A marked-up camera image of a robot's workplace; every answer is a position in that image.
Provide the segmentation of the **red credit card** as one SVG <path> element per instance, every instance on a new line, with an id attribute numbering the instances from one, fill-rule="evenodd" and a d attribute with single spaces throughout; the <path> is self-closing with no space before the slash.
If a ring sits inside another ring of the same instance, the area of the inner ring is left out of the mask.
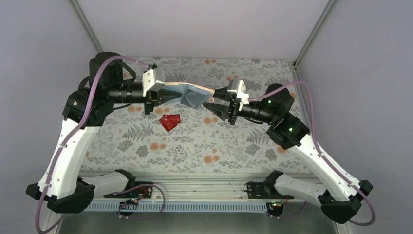
<path id="1" fill-rule="evenodd" d="M 163 123 L 162 126 L 165 128 L 167 132 L 171 131 L 174 129 L 179 123 Z"/>
<path id="2" fill-rule="evenodd" d="M 181 116 L 179 114 L 163 115 L 159 122 L 162 125 L 174 125 L 181 123 Z"/>

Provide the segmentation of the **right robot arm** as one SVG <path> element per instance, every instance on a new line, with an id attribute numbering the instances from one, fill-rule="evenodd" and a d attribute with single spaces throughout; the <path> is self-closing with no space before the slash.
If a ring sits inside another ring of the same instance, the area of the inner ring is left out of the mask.
<path id="1" fill-rule="evenodd" d="M 320 180 L 319 184 L 310 183 L 273 171 L 260 183 L 259 197 L 297 198 L 319 207 L 336 223 L 353 222 L 373 186 L 350 175 L 320 147 L 314 127 L 306 126 L 290 112 L 294 98 L 287 86 L 271 84 L 263 96 L 248 98 L 239 85 L 230 85 L 216 90 L 214 97 L 227 101 L 228 105 L 205 103 L 203 107 L 231 125 L 238 117 L 267 124 L 269 138 L 293 153 Z"/>

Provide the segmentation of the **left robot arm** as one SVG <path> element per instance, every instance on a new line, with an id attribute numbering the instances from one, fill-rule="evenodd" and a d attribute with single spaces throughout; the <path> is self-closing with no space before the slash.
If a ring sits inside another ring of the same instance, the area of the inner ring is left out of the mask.
<path id="1" fill-rule="evenodd" d="M 79 176 L 89 145 L 116 104 L 143 104 L 149 114 L 156 106 L 181 96 L 149 79 L 160 73 L 156 65 L 147 65 L 138 82 L 128 62 L 133 59 L 115 52 L 96 54 L 89 62 L 90 74 L 68 97 L 51 162 L 42 179 L 26 189 L 30 197 L 46 201 L 55 213 L 76 214 L 96 198 L 135 188 L 135 176 L 123 169 L 92 178 Z"/>

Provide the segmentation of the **floral patterned table mat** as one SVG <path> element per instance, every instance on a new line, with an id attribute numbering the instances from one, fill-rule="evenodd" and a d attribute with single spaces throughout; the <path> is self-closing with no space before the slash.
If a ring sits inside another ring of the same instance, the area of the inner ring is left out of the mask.
<path id="1" fill-rule="evenodd" d="M 140 57 L 156 64 L 168 82 L 188 82 L 211 89 L 241 79 L 253 97 L 268 85 L 293 80 L 285 60 Z M 179 114 L 181 123 L 167 132 L 159 119 Z M 149 115 L 135 104 L 114 111 L 93 138 L 83 171 L 191 173 L 307 173 L 307 167 L 266 134 L 268 126 L 239 118 L 235 125 L 205 109 L 180 103 L 158 106 Z"/>

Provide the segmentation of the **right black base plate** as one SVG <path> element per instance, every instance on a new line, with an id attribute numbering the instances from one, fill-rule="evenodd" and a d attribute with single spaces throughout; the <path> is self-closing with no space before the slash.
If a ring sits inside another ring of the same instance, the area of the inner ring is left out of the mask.
<path id="1" fill-rule="evenodd" d="M 263 182 L 249 181 L 243 186 L 243 191 L 247 193 L 248 199 L 286 199 L 287 196 L 281 195 L 274 185 Z"/>

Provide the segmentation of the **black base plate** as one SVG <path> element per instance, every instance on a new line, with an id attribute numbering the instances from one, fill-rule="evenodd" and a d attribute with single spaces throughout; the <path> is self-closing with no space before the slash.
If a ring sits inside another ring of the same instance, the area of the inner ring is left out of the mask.
<path id="1" fill-rule="evenodd" d="M 287 196 L 281 195 L 274 185 L 263 182 L 249 181 L 243 186 L 243 191 L 247 193 L 248 199 L 286 199 Z"/>
<path id="2" fill-rule="evenodd" d="M 104 195 L 104 198 L 119 198 L 119 199 L 149 199 L 152 196 L 153 183 L 152 182 L 136 182 L 135 186 L 119 192 L 117 194 Z"/>

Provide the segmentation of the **aluminium mounting rail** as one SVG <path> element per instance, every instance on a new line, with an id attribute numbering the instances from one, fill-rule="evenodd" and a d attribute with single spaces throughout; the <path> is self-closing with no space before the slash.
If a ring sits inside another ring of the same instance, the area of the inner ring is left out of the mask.
<path id="1" fill-rule="evenodd" d="M 269 173 L 155 173 L 136 172 L 138 181 L 153 182 L 166 195 L 166 201 L 246 202 L 244 185 L 263 182 Z"/>

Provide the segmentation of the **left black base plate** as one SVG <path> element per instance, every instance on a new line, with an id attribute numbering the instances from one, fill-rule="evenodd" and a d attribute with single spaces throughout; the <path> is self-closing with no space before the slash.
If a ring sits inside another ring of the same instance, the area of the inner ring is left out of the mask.
<path id="1" fill-rule="evenodd" d="M 117 194 L 104 195 L 104 198 L 119 198 L 119 199 L 149 199 L 152 196 L 153 183 L 152 182 L 136 182 L 135 186 L 119 192 Z"/>

